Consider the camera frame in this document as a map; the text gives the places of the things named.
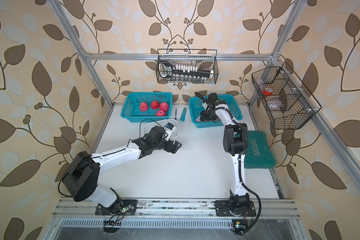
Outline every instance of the white table surface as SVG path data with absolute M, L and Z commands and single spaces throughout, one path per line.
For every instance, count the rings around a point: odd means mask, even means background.
M 187 108 L 185 122 L 180 121 Z M 96 152 L 109 151 L 139 137 L 139 123 L 121 118 L 116 105 Z M 135 198 L 228 198 L 231 182 L 230 155 L 223 149 L 224 127 L 196 128 L 188 105 L 173 105 L 183 146 L 176 154 L 156 150 L 149 156 L 126 162 L 99 176 L 99 183 L 111 187 L 121 197 Z M 248 130 L 254 125 L 246 105 L 240 105 Z M 260 198 L 278 199 L 269 169 L 245 169 L 245 183 Z

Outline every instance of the robotic arm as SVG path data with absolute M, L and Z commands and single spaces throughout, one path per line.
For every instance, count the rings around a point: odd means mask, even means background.
M 232 182 L 230 190 L 230 212 L 239 216 L 250 208 L 250 198 L 244 178 L 244 157 L 248 147 L 248 130 L 245 123 L 238 122 L 228 109 L 225 100 L 219 100 L 216 93 L 207 99 L 199 93 L 195 95 L 203 101 L 204 111 L 200 113 L 201 121 L 220 120 L 224 126 L 223 147 L 231 155 Z
M 64 173 L 59 186 L 62 182 L 76 202 L 87 199 L 112 209 L 120 197 L 113 189 L 97 182 L 99 175 L 125 162 L 150 155 L 154 150 L 176 153 L 182 144 L 169 140 L 174 130 L 171 123 L 165 127 L 155 126 L 148 134 L 128 142 L 126 146 L 92 155 L 80 152 Z

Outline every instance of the teal marker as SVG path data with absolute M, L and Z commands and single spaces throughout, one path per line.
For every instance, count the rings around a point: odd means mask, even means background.
M 185 121 L 185 113 L 187 112 L 187 108 L 184 108 L 183 109 L 183 112 L 181 114 L 181 118 L 180 118 L 180 121 L 184 122 Z

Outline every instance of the hanging wire basket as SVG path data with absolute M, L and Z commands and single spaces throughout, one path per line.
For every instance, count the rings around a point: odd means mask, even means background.
M 289 74 L 293 70 L 287 63 L 252 74 L 253 85 L 274 129 L 300 129 L 322 108 L 299 76 L 296 75 L 301 86 L 296 86 Z M 314 106 L 306 97 L 311 98 Z
M 217 50 L 211 49 L 158 49 L 157 82 L 216 84 Z

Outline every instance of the wallpaper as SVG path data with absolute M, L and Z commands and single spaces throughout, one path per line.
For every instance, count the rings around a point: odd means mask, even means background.
M 281 59 L 360 161 L 360 0 L 308 0 Z M 254 114 L 311 239 L 360 239 L 360 191 L 314 123 L 274 130 L 260 101 Z
M 282 55 L 360 161 L 360 0 L 306 6 Z
M 312 240 L 360 239 L 360 191 L 310 120 L 299 130 L 274 130 L 261 103 L 254 115 L 267 135 L 286 198 L 298 207 Z
M 91 53 L 216 49 L 270 53 L 292 0 L 61 0 Z
M 93 89 L 45 1 L 0 0 L 0 239 L 42 237 L 108 110 Z
M 261 61 L 218 61 L 216 84 L 159 84 L 154 61 L 97 61 L 95 67 L 116 103 L 124 103 L 130 92 L 172 92 L 174 103 L 188 103 L 195 92 L 232 94 L 238 103 L 247 103 L 254 93 L 251 74 L 264 67 Z

